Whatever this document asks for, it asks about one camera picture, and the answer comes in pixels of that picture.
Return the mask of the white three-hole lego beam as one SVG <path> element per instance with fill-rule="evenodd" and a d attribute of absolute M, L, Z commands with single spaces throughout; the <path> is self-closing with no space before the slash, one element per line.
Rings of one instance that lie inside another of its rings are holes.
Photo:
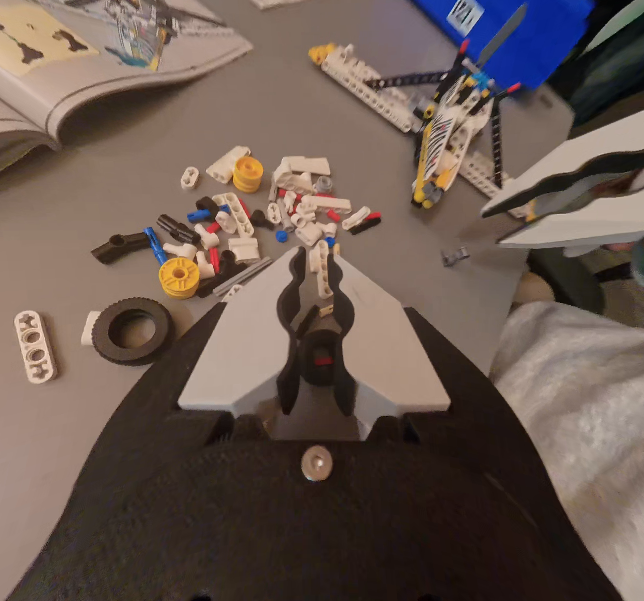
<path fill-rule="evenodd" d="M 36 311 L 24 310 L 13 322 L 28 381 L 43 385 L 55 379 L 57 366 L 43 318 Z"/>

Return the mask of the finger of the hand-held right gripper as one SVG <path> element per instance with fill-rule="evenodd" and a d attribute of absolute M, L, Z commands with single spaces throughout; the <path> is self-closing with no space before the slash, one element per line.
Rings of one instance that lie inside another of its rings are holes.
<path fill-rule="evenodd" d="M 503 236 L 505 249 L 563 248 L 577 256 L 602 246 L 615 247 L 643 239 L 643 171 L 635 173 L 626 190 L 606 188 L 586 205 L 571 212 L 539 217 Z"/>
<path fill-rule="evenodd" d="M 578 181 L 643 166 L 643 112 L 568 139 L 490 199 L 482 218 L 520 208 L 533 199 L 563 192 Z"/>

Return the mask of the lego helicopter model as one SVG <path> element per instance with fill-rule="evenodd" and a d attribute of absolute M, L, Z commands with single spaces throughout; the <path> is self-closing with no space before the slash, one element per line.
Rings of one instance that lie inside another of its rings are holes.
<path fill-rule="evenodd" d="M 310 60 L 398 130 L 416 138 L 412 204 L 429 209 L 462 176 L 489 199 L 511 178 L 503 170 L 501 103 L 521 89 L 500 90 L 484 65 L 517 30 L 523 4 L 483 49 L 468 57 L 469 40 L 450 69 L 381 76 L 354 55 L 353 45 L 328 43 L 309 50 Z"/>

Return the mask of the black lego piece with red pin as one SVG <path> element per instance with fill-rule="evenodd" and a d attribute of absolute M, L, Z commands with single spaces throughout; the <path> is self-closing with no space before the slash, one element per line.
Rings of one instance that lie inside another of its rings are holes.
<path fill-rule="evenodd" d="M 303 380 L 316 387 L 331 387 L 342 382 L 341 339 L 341 333 L 332 329 L 317 329 L 304 334 L 298 347 Z"/>

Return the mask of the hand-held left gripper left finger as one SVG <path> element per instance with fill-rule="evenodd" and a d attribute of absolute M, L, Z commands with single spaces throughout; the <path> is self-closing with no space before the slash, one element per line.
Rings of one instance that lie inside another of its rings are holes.
<path fill-rule="evenodd" d="M 227 411 L 234 417 L 289 415 L 300 389 L 297 340 L 307 252 L 285 252 L 223 305 L 178 399 L 183 410 Z"/>

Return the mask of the blue storage bin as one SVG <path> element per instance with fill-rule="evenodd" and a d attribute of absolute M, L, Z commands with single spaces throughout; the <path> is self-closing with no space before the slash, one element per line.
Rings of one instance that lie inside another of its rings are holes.
<path fill-rule="evenodd" d="M 497 85 L 539 88 L 588 26 L 592 0 L 412 0 Z"/>

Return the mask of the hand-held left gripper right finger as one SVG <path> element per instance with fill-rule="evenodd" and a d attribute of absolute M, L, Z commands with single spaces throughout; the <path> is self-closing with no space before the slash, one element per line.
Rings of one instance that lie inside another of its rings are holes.
<path fill-rule="evenodd" d="M 447 411 L 450 397 L 402 304 L 342 257 L 327 265 L 340 327 L 334 398 L 360 439 L 383 417 Z"/>

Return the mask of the pile of lego pieces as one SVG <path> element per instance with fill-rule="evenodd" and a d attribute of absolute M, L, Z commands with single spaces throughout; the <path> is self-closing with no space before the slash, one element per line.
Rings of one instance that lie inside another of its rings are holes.
<path fill-rule="evenodd" d="M 134 234 L 115 234 L 91 251 L 103 265 L 126 255 L 150 250 L 159 266 L 158 281 L 173 299 L 207 297 L 225 282 L 244 272 L 267 266 L 256 233 L 271 232 L 279 243 L 289 237 L 309 249 L 309 272 L 314 276 L 319 300 L 329 301 L 333 292 L 327 260 L 340 254 L 339 235 L 357 235 L 379 225 L 382 215 L 367 206 L 354 211 L 347 199 L 332 194 L 331 170 L 326 158 L 287 156 L 271 176 L 265 210 L 250 211 L 240 196 L 260 189 L 262 164 L 245 146 L 236 146 L 215 161 L 206 173 L 221 184 L 232 181 L 235 191 L 203 196 L 186 223 L 167 214 L 157 227 L 171 241 L 162 243 L 154 228 Z"/>

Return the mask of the open lego instruction booklet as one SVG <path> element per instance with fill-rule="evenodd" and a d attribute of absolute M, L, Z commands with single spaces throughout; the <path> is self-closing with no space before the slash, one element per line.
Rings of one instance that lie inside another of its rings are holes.
<path fill-rule="evenodd" d="M 253 49 L 197 0 L 1 0 L 1 170 L 93 100 L 183 83 Z"/>

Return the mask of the black lego tyre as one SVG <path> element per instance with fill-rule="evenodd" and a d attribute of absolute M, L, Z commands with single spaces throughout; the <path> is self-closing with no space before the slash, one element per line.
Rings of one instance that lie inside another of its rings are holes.
<path fill-rule="evenodd" d="M 153 336 L 137 347 L 121 346 L 125 325 L 140 318 L 154 325 Z M 148 365 L 170 347 L 174 331 L 173 317 L 165 306 L 152 299 L 133 297 L 119 300 L 100 312 L 92 329 L 92 345 L 103 359 L 114 364 Z"/>

